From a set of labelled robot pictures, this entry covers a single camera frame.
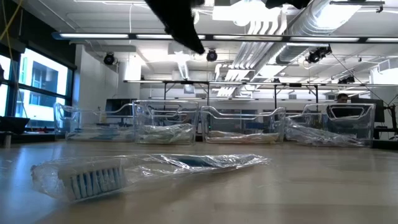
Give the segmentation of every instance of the wooden table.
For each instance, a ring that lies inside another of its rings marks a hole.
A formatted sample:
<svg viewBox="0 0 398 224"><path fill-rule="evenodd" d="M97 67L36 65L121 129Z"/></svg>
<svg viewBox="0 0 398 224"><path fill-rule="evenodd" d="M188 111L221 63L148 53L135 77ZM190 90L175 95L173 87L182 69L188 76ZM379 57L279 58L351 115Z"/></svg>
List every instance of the wooden table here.
<svg viewBox="0 0 398 224"><path fill-rule="evenodd" d="M76 204L32 190L30 167L42 161L142 153L254 153L272 162ZM1 149L0 158L0 223L398 223L395 152L295 144L54 142Z"/></svg>

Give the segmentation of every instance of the transparent container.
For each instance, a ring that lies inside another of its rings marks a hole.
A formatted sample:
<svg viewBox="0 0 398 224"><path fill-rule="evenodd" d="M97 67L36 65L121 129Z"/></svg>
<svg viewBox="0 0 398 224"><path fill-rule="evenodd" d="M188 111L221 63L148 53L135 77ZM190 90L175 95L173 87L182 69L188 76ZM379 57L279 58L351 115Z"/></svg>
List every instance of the transparent container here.
<svg viewBox="0 0 398 224"><path fill-rule="evenodd" d="M284 140L285 108L258 114L224 114L201 107L203 142L226 144L277 144Z"/></svg>
<svg viewBox="0 0 398 224"><path fill-rule="evenodd" d="M67 141L133 142L133 112L133 104L123 105L117 111L93 111L56 103L55 137Z"/></svg>
<svg viewBox="0 0 398 224"><path fill-rule="evenodd" d="M194 101L139 100L136 112L136 143L193 144L199 105Z"/></svg>
<svg viewBox="0 0 398 224"><path fill-rule="evenodd" d="M373 141L376 105L318 103L286 119L286 139L300 144L369 147Z"/></svg>

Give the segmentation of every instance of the ceiling duct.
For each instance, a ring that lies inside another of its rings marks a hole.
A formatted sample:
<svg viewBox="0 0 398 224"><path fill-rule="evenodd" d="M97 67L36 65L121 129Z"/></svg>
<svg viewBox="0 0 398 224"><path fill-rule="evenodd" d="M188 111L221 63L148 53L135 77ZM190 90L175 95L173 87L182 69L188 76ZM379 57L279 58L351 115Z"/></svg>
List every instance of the ceiling duct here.
<svg viewBox="0 0 398 224"><path fill-rule="evenodd" d="M330 0L314 0L305 12L287 30L287 35L330 35L350 19L361 6L331 5ZM274 44L257 66L264 78L279 73L285 66L270 67L267 64L287 65L307 51L308 47Z"/></svg>

